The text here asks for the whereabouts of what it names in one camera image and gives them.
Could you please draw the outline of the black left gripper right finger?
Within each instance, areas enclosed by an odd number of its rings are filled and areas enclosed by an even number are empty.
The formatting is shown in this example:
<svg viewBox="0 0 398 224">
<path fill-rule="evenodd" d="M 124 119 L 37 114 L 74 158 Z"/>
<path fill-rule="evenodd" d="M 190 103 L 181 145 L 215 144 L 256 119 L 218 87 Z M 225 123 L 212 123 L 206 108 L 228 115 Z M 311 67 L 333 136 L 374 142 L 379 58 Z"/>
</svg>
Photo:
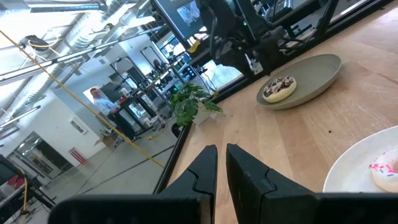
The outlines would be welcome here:
<svg viewBox="0 0 398 224">
<path fill-rule="evenodd" d="M 239 223 L 313 223 L 315 193 L 236 144 L 227 145 L 226 170 Z"/>
</svg>

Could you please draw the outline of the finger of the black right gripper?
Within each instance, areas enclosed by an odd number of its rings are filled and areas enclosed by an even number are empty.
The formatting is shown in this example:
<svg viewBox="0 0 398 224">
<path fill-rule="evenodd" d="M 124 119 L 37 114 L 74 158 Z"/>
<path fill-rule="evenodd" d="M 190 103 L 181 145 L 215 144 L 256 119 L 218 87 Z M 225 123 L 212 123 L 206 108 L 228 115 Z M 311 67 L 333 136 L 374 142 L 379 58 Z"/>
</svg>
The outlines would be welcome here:
<svg viewBox="0 0 398 224">
<path fill-rule="evenodd" d="M 286 55 L 282 50 L 284 46 L 284 38 L 285 30 L 282 26 L 278 26 L 274 29 L 274 40 L 276 44 L 276 52 L 275 52 L 275 59 L 274 59 L 274 70 L 281 67 L 286 62 Z"/>
<path fill-rule="evenodd" d="M 260 38 L 259 42 L 259 61 L 266 75 L 271 74 L 270 52 L 269 52 L 269 37 L 271 30 L 267 31 Z"/>
</svg>

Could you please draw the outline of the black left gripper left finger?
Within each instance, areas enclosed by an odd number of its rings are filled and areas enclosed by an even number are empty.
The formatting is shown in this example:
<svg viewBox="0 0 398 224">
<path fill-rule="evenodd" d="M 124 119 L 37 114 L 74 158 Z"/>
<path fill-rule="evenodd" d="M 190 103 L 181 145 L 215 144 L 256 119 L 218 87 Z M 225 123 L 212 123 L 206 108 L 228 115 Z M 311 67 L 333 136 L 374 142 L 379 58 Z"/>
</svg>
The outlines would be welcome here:
<svg viewBox="0 0 398 224">
<path fill-rule="evenodd" d="M 213 223 L 218 151 L 206 146 L 184 172 L 160 194 L 166 200 L 162 223 Z"/>
</svg>

